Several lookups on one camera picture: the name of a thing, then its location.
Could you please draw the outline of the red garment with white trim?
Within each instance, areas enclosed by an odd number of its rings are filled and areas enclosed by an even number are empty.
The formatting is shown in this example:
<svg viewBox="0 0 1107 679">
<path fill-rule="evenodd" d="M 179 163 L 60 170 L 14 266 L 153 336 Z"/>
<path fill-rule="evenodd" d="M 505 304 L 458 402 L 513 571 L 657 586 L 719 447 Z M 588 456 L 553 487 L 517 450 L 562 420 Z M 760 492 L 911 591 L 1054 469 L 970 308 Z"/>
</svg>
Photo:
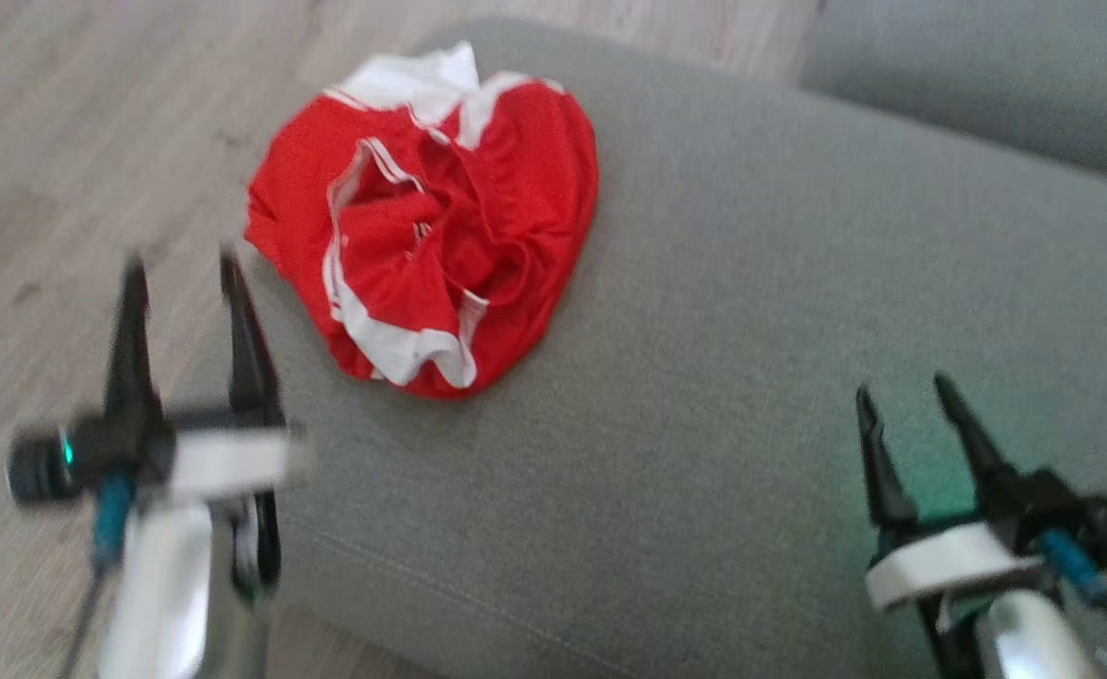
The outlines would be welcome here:
<svg viewBox="0 0 1107 679">
<path fill-rule="evenodd" d="M 482 78 L 461 41 L 369 58 L 296 112 L 249 182 L 244 237 L 343 373 L 459 399 L 544 339 L 598 194 L 575 95 Z"/>
</svg>

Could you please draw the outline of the large grey sofa chaise cushion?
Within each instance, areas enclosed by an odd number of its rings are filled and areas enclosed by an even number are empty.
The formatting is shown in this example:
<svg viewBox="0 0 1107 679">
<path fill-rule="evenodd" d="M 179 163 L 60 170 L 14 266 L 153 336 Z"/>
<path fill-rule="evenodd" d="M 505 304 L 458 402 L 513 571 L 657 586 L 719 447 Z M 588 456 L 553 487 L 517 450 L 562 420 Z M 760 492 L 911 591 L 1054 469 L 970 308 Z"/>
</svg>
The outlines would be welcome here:
<svg viewBox="0 0 1107 679">
<path fill-rule="evenodd" d="M 339 373 L 244 267 L 315 441 L 283 601 L 447 676 L 934 679 L 878 615 L 855 392 L 924 516 L 971 507 L 945 371 L 1022 470 L 1107 493 L 1107 179 L 611 41 L 470 19 L 561 82 L 601 197 L 548 335 L 479 397 Z"/>
</svg>

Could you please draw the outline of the grey sofa seat cushion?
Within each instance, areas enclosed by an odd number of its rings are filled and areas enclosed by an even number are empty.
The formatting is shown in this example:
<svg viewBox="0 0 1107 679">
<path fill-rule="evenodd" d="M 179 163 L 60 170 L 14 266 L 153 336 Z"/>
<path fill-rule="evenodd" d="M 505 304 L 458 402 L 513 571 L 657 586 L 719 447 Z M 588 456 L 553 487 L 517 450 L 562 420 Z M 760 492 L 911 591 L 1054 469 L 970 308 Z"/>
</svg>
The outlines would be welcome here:
<svg viewBox="0 0 1107 679">
<path fill-rule="evenodd" d="M 801 83 L 1107 175 L 1107 0 L 825 0 Z"/>
</svg>

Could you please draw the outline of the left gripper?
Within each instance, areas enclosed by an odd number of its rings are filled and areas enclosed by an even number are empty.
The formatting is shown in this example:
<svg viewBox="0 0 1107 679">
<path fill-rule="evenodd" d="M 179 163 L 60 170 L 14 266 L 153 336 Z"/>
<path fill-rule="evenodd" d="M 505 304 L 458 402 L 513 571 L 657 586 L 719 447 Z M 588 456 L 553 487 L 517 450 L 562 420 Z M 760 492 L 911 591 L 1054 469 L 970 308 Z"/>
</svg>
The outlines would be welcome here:
<svg viewBox="0 0 1107 679">
<path fill-rule="evenodd" d="M 147 267 L 142 257 L 130 257 L 104 397 L 106 416 L 123 418 L 83 416 L 68 425 L 68 477 L 79 488 L 99 488 L 121 476 L 167 498 L 218 500 L 287 488 L 311 477 L 315 446 L 306 426 L 263 422 L 286 419 L 279 378 L 231 248 L 219 254 L 219 276 L 231 323 L 227 403 L 234 412 L 203 407 L 164 416 L 151 371 Z"/>
</svg>

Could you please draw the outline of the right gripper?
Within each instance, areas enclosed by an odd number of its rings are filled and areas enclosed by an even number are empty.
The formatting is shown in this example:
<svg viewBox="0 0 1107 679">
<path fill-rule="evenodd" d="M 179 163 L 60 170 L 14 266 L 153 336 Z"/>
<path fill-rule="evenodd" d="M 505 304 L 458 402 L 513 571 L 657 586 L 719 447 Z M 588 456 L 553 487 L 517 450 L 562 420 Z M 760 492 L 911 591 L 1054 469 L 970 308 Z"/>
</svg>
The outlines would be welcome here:
<svg viewBox="0 0 1107 679">
<path fill-rule="evenodd" d="M 1039 541 L 1049 529 L 1070 533 L 1078 495 L 1048 469 L 1023 474 L 1010 464 L 948 373 L 934 374 L 934 391 L 962 444 L 977 505 L 972 513 L 933 521 L 920 519 L 904 493 L 868 385 L 856 391 L 867 507 L 880 532 L 865 575 L 873 609 L 938 607 L 946 597 L 992 598 L 1024 588 L 1057 596 L 1055 570 Z"/>
</svg>

